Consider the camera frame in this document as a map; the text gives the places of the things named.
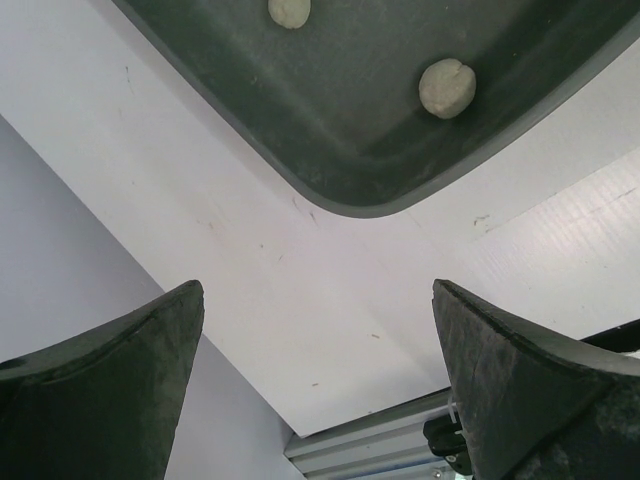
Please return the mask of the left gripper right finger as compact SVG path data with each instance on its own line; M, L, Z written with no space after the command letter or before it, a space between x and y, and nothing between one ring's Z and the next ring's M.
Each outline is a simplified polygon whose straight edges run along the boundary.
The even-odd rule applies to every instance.
M448 280L432 308L475 478L638 478L637 321L576 340Z

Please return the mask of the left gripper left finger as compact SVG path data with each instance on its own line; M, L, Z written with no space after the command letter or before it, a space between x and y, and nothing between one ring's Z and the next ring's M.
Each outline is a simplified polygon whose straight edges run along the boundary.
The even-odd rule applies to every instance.
M203 323L191 280L2 362L2 478L164 478Z

